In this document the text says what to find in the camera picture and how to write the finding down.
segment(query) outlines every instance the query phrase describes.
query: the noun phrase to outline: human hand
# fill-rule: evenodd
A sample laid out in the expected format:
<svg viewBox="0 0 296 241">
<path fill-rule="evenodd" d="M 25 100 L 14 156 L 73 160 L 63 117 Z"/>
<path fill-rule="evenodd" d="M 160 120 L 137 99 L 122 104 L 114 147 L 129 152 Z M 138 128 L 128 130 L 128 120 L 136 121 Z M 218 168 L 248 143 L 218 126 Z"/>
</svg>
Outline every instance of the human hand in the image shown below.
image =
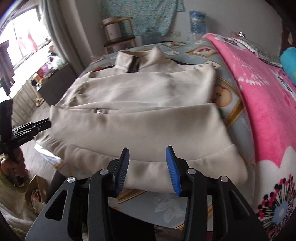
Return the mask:
<svg viewBox="0 0 296 241">
<path fill-rule="evenodd" d="M 13 169 L 16 177 L 24 177 L 26 172 L 25 160 L 22 154 L 22 150 L 17 148 L 14 150 L 14 154 L 18 163 L 8 159 L 6 156 L 1 161 L 1 171 L 5 176 L 9 176 L 9 169 Z"/>
</svg>

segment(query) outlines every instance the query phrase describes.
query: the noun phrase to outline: window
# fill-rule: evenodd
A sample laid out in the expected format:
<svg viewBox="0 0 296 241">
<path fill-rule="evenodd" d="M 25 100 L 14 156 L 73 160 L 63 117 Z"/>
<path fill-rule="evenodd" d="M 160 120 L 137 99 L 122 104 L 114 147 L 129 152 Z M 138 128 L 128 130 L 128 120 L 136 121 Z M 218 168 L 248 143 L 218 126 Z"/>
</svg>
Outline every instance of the window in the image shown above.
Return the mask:
<svg viewBox="0 0 296 241">
<path fill-rule="evenodd" d="M 48 61 L 50 36 L 38 19 L 37 7 L 11 20 L 0 35 L 0 43 L 9 40 L 7 52 L 14 66 L 15 81 L 10 95 L 0 88 L 0 102 L 14 97 L 24 83 Z"/>
</svg>

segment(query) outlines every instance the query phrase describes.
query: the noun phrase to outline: teal floral curtain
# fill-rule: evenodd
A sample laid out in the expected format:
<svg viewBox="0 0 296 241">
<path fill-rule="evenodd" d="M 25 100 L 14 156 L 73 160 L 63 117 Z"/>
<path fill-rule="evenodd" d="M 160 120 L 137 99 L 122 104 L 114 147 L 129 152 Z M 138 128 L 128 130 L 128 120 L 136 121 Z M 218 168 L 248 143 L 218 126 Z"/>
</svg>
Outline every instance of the teal floral curtain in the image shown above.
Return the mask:
<svg viewBox="0 0 296 241">
<path fill-rule="evenodd" d="M 177 11 L 184 11 L 183 0 L 101 0 L 102 18 L 133 17 L 135 35 L 166 35 Z"/>
</svg>

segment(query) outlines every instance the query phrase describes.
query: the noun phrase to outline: white cylinder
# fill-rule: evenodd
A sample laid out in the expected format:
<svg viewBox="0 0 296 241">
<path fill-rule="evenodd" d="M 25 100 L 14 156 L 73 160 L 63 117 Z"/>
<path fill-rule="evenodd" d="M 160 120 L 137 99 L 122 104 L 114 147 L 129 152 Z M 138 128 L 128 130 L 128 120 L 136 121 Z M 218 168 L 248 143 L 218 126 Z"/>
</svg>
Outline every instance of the white cylinder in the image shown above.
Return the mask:
<svg viewBox="0 0 296 241">
<path fill-rule="evenodd" d="M 106 24 L 106 23 L 111 22 L 112 20 L 115 20 L 115 19 L 116 19 L 116 17 L 105 18 L 102 20 L 102 23 Z M 106 26 L 105 28 L 106 28 L 106 31 L 108 33 L 108 37 L 110 40 L 121 37 L 121 32 L 120 32 L 120 28 L 119 28 L 118 23 L 110 24 L 110 25 Z M 112 48 L 113 48 L 114 52 L 117 52 L 119 50 L 123 50 L 123 45 L 116 45 L 116 46 L 113 46 Z"/>
</svg>

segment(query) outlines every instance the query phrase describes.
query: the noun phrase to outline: pink blanket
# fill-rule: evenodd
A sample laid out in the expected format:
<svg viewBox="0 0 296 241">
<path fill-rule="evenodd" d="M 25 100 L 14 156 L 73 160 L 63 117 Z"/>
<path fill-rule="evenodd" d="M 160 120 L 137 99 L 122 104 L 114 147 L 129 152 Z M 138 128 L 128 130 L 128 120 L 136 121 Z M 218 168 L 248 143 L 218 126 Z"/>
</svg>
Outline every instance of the pink blanket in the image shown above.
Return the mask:
<svg viewBox="0 0 296 241">
<path fill-rule="evenodd" d="M 255 144 L 253 209 L 273 239 L 294 209 L 296 88 L 282 69 L 264 63 L 239 42 L 208 38 L 240 87 Z"/>
</svg>

